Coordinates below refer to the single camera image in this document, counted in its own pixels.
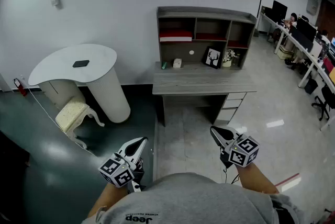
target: black chair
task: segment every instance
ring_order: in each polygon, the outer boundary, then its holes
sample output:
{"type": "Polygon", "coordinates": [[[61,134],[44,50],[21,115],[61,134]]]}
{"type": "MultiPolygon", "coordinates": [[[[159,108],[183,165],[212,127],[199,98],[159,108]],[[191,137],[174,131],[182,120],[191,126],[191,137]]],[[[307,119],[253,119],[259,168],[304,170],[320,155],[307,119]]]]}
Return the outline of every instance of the black chair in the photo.
{"type": "Polygon", "coordinates": [[[319,100],[320,103],[313,103],[312,106],[315,105],[315,106],[321,107],[322,113],[321,113],[321,118],[319,119],[320,121],[323,119],[323,113],[327,114],[327,116],[328,116],[327,120],[329,120],[329,114],[327,112],[327,105],[329,105],[329,110],[331,108],[332,109],[335,108],[335,94],[333,94],[331,92],[331,90],[329,89],[329,87],[326,86],[326,85],[321,89],[321,91],[322,91],[322,95],[325,99],[325,103],[323,103],[321,101],[321,99],[318,96],[316,96],[315,100],[319,100]]]}

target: gray desk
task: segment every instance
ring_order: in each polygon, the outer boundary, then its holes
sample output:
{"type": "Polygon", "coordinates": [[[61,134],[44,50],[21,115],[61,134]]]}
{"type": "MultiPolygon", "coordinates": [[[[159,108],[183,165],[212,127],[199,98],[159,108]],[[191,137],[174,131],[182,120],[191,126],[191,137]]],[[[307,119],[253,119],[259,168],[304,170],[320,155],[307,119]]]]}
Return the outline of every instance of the gray desk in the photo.
{"type": "Polygon", "coordinates": [[[226,125],[247,92],[256,86],[245,69],[213,69],[202,63],[184,63],[180,69],[155,64],[152,94],[157,96],[157,116],[165,125],[167,106],[209,107],[208,119],[226,125]]]}

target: picture frame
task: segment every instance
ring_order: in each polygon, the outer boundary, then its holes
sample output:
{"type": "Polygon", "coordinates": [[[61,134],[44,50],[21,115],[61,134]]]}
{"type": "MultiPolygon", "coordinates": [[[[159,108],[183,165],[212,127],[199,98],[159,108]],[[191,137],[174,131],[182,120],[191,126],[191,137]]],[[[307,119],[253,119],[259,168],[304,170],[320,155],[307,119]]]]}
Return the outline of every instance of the picture frame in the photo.
{"type": "Polygon", "coordinates": [[[207,47],[204,57],[203,63],[207,66],[210,66],[214,69],[221,68],[222,66],[222,53],[215,47],[207,47]]]}

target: flower vase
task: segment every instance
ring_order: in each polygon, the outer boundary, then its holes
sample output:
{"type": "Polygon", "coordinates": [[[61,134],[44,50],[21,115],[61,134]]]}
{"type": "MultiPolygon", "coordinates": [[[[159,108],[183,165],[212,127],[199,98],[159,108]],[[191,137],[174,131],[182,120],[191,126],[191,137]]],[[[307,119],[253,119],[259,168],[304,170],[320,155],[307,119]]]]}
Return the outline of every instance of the flower vase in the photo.
{"type": "Polygon", "coordinates": [[[231,66],[231,60],[222,63],[222,67],[228,68],[231,66]]]}

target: desk drawer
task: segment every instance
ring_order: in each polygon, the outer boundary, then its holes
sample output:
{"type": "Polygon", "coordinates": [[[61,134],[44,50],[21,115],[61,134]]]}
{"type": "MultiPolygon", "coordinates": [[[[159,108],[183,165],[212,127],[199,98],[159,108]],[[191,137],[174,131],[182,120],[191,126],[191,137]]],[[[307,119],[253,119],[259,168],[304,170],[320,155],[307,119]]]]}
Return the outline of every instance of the desk drawer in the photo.
{"type": "Polygon", "coordinates": [[[241,99],[226,100],[222,108],[237,108],[240,106],[241,102],[241,99]]]}
{"type": "Polygon", "coordinates": [[[231,99],[244,99],[246,92],[241,92],[241,93],[230,93],[227,97],[227,100],[231,99]]]}
{"type": "Polygon", "coordinates": [[[216,118],[217,120],[230,121],[236,109],[222,109],[216,118]]]}

